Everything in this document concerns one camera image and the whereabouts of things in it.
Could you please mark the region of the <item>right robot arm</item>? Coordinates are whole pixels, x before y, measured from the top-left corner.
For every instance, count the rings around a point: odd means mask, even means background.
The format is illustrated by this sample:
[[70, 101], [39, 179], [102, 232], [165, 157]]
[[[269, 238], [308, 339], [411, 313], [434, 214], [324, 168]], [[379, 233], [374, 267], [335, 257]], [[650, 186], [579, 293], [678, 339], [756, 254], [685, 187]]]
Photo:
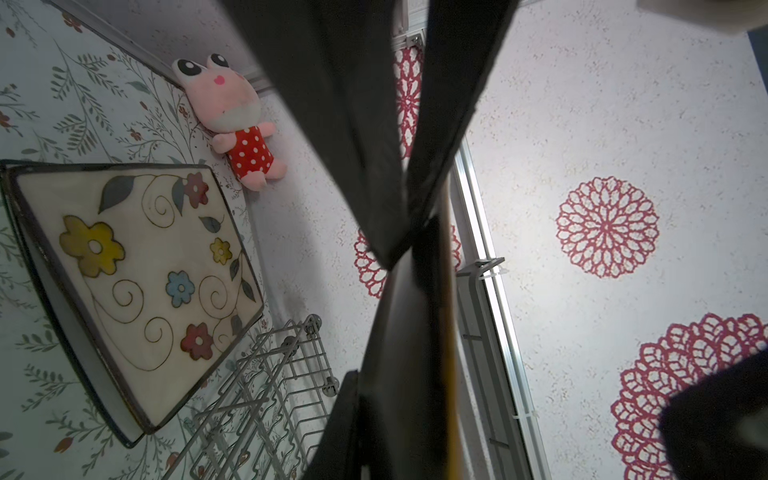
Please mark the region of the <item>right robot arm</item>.
[[[403, 429], [378, 412], [356, 371], [343, 382], [307, 479], [446, 479], [459, 471], [444, 382], [414, 383]], [[767, 476], [767, 355], [758, 353], [674, 395], [660, 417], [662, 444], [680, 479]]]

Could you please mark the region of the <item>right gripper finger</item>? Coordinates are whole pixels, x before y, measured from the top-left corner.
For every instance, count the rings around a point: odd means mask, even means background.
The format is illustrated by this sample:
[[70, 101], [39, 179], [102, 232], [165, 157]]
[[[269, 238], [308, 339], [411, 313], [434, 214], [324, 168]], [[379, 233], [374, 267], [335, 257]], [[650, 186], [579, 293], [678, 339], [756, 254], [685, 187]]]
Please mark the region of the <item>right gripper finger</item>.
[[318, 448], [302, 480], [360, 478], [358, 372], [346, 373]]

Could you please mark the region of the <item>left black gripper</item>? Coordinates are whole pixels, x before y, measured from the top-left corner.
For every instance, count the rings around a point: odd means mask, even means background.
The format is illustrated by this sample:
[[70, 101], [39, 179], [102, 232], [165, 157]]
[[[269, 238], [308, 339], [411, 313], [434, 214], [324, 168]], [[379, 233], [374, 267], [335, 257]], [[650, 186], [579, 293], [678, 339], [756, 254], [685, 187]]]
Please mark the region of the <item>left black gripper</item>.
[[636, 6], [727, 34], [767, 25], [767, 0], [637, 0]]

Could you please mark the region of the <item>pink pig plush toy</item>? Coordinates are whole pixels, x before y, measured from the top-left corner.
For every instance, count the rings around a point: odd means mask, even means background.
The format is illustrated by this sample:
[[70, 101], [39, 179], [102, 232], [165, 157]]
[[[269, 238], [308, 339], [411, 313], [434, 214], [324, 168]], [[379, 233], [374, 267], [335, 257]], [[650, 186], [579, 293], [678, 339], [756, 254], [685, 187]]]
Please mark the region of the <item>pink pig plush toy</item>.
[[213, 133], [213, 151], [227, 159], [243, 187], [258, 192], [285, 177], [287, 165], [267, 145], [276, 126], [262, 120], [256, 90], [224, 56], [213, 53], [203, 65], [177, 59], [171, 68], [197, 119]]

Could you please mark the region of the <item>grey wall shelf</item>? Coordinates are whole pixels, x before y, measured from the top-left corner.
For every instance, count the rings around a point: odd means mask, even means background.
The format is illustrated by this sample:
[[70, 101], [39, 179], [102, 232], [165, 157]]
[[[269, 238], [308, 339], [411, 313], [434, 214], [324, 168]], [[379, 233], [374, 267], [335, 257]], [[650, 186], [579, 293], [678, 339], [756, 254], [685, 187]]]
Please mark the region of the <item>grey wall shelf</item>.
[[509, 368], [486, 282], [501, 257], [477, 260], [456, 273], [458, 331], [477, 406], [480, 445], [494, 479], [534, 479], [524, 439], [523, 410], [513, 397]]

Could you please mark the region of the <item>black square plate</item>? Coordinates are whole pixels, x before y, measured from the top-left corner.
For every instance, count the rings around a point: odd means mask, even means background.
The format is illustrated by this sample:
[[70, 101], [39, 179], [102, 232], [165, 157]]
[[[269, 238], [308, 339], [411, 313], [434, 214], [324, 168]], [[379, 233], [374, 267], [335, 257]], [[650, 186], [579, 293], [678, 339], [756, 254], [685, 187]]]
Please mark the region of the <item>black square plate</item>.
[[89, 397], [121, 443], [157, 432], [264, 309], [213, 170], [5, 160], [1, 185]]
[[461, 475], [454, 276], [443, 191], [387, 276], [360, 371], [361, 448], [372, 479]]

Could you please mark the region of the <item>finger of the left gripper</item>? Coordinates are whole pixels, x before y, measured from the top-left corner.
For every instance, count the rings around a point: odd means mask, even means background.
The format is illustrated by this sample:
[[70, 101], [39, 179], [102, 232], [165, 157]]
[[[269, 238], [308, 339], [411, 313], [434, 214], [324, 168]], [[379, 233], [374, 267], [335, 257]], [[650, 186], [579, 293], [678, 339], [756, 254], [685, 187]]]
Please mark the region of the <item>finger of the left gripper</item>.
[[224, 1], [378, 263], [407, 250], [392, 1]]
[[407, 175], [409, 233], [432, 211], [484, 90], [517, 1], [431, 1], [416, 136]]

